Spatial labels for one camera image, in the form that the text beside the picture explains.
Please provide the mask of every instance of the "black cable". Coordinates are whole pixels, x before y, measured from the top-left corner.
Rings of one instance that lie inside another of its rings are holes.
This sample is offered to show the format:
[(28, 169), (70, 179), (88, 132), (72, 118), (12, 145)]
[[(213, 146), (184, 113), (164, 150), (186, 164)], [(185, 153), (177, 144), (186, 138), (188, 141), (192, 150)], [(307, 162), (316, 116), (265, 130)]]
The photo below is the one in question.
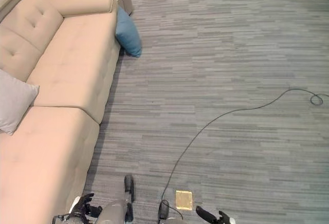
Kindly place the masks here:
[[(310, 93), (310, 94), (312, 94), (312, 96), (311, 96), (311, 98), (310, 98), (310, 102), (311, 102), (311, 104), (312, 105), (315, 105), (315, 106), (320, 106), (320, 105), (322, 105), (323, 104), (323, 99), (320, 97), (320, 96), (326, 96), (326, 97), (329, 97), (329, 95), (327, 95), (327, 94), (315, 94), (315, 93), (313, 93), (312, 91), (309, 91), (309, 90), (306, 90), (306, 89), (299, 89), (299, 88), (293, 88), (293, 89), (288, 89), (288, 90), (286, 90), (286, 91), (284, 91), (283, 93), (281, 93), (277, 98), (275, 98), (273, 101), (271, 101), (271, 102), (269, 102), (269, 103), (267, 103), (267, 104), (264, 104), (264, 105), (262, 105), (262, 106), (258, 106), (258, 107), (252, 107), (252, 108), (239, 108), (239, 109), (235, 109), (235, 110), (231, 110), (231, 111), (229, 111), (229, 112), (226, 112), (226, 113), (224, 113), (224, 114), (221, 114), (221, 115), (219, 115), (219, 116), (217, 116), (216, 118), (214, 118), (213, 120), (211, 120), (210, 122), (208, 122), (195, 136), (194, 136), (194, 138), (191, 140), (191, 142), (186, 146), (186, 148), (185, 148), (185, 150), (183, 151), (183, 153), (180, 155), (180, 157), (178, 158), (178, 160), (176, 161), (176, 163), (175, 163), (175, 165), (174, 165), (174, 168), (172, 169), (172, 171), (171, 171), (171, 174), (170, 174), (170, 176), (169, 176), (169, 179), (168, 179), (168, 182), (167, 182), (167, 184), (166, 184), (166, 187), (164, 188), (164, 190), (163, 190), (163, 193), (162, 193), (162, 196), (161, 196), (161, 202), (164, 204), (164, 205), (166, 205), (166, 206), (168, 206), (167, 204), (165, 204), (164, 202), (163, 202), (163, 196), (165, 195), (165, 192), (166, 192), (166, 190), (167, 190), (167, 188), (168, 188), (168, 186), (169, 186), (169, 183), (170, 183), (170, 180), (171, 180), (171, 177), (173, 176), (173, 173), (174, 173), (174, 171), (175, 171), (175, 169), (176, 169), (176, 167), (177, 167), (177, 165), (178, 165), (178, 163), (179, 163), (179, 161), (181, 160), (181, 158), (183, 157), (183, 155), (185, 154), (185, 152), (189, 149), (189, 147), (191, 146), (191, 144), (194, 142), (194, 140), (197, 138), (197, 136), (208, 126), (208, 125), (210, 125), (212, 122), (214, 122), (214, 121), (216, 121), (217, 119), (219, 119), (219, 118), (221, 118), (221, 117), (223, 117), (223, 116), (225, 116), (225, 115), (228, 115), (228, 114), (231, 114), (231, 113), (234, 113), (234, 112), (238, 112), (238, 111), (247, 111), (247, 110), (255, 110), (255, 109), (260, 109), (260, 108), (263, 108), (263, 107), (266, 107), (266, 106), (268, 106), (268, 105), (271, 105), (272, 103), (274, 103), (274, 102), (276, 102), (277, 100), (279, 100), (284, 94), (286, 94), (287, 92), (290, 92), (290, 91), (295, 91), (295, 90), (299, 90), (299, 91), (304, 91), (304, 92), (307, 92), (307, 93)], [(316, 102), (314, 102), (313, 101), (313, 98), (314, 97), (316, 97), (317, 99), (318, 99), (318, 103), (316, 103)], [(178, 210), (176, 210), (176, 209), (174, 209), (174, 208), (172, 208), (172, 207), (170, 207), (170, 206), (168, 206), (170, 209), (172, 209), (172, 210), (174, 210), (174, 211), (176, 211), (178, 214), (180, 214), (180, 216), (181, 216), (181, 219), (183, 220), (183, 215), (181, 214), (181, 212), (180, 211), (178, 211)]]
[(55, 215), (53, 218), (52, 218), (52, 223), (51, 224), (55, 224), (56, 223), (56, 219), (60, 219), (60, 220), (63, 220), (65, 216), (69, 215), (69, 213), (65, 214), (65, 215)]

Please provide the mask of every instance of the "sofa backrest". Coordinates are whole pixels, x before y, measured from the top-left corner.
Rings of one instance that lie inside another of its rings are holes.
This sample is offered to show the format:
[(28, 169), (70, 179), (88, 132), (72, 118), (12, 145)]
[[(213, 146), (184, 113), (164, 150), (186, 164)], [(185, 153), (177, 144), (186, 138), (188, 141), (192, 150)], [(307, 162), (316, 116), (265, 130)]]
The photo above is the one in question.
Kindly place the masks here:
[(0, 18), (0, 68), (26, 81), (63, 17), (47, 0), (0, 0)]

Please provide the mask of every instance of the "beige sofa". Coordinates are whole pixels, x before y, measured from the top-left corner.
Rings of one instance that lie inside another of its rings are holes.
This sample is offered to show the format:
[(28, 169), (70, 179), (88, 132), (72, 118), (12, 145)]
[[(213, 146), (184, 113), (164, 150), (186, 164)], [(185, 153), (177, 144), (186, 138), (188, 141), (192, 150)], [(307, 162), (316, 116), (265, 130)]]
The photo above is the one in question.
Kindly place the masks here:
[(47, 224), (81, 195), (120, 46), (116, 0), (0, 0), (0, 68), (39, 85), (0, 134), (0, 223)]

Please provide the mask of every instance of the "gray carpet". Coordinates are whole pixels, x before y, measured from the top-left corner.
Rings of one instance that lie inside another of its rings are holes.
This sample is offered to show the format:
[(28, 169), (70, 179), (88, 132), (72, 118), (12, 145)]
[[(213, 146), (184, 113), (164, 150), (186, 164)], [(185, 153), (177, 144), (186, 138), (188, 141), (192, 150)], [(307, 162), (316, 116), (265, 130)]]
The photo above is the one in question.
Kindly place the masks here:
[[(85, 193), (104, 206), (133, 173), (134, 223), (154, 224), (174, 162), (209, 120), (291, 87), (329, 93), (329, 0), (133, 5), (143, 55), (118, 61)], [(183, 157), (166, 199), (192, 191), (194, 207), (239, 224), (328, 223), (329, 99), (315, 107), (309, 98), (289, 93), (216, 121)]]

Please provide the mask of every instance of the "gold card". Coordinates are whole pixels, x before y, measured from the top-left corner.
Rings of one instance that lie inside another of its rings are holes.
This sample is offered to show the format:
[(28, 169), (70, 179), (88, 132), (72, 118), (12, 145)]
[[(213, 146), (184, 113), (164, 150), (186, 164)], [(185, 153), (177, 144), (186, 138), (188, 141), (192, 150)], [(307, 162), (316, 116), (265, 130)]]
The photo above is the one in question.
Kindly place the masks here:
[(176, 208), (178, 210), (192, 210), (192, 192), (176, 191)]

